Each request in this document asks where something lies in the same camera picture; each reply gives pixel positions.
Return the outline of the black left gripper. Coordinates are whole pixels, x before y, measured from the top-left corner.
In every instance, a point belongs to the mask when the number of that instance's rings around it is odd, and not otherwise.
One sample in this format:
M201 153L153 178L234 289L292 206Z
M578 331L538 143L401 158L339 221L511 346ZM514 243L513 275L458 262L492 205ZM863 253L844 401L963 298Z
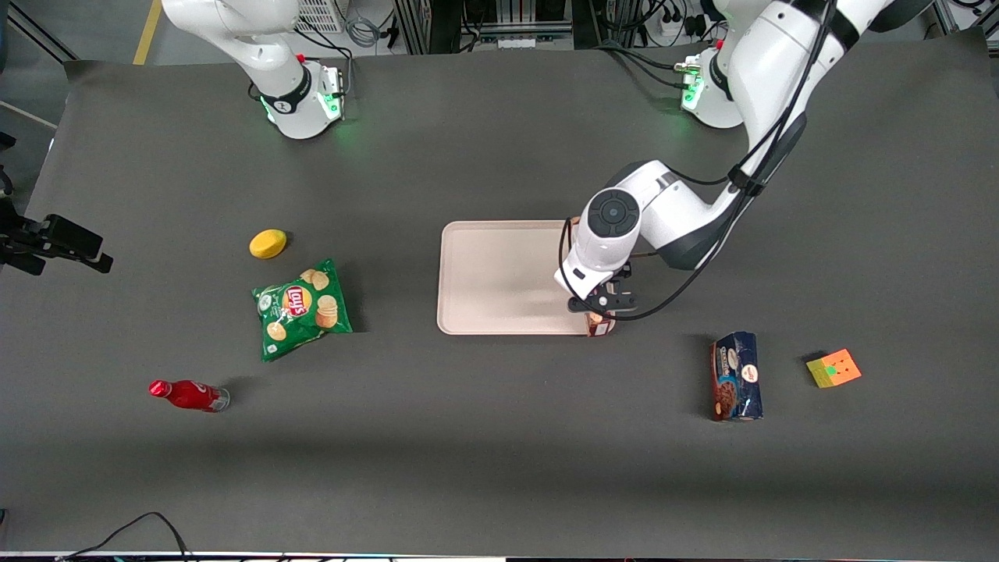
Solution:
M589 313L592 311L615 311L624 313L638 309L638 298L631 291L621 288L623 281L632 275L631 264L624 264L602 285L597 286L586 298L571 297L567 300L567 309L572 313Z

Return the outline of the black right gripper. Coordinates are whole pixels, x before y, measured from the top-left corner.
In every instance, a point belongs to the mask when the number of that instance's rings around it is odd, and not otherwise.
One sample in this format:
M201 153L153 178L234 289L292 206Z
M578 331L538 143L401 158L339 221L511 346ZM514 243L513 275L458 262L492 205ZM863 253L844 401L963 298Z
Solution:
M109 273L113 266L113 258L101 252L100 235L61 215L50 214L41 221L28 219L10 199L1 200L2 265L40 276L46 266L49 243L66 253L72 252L74 261L101 274Z

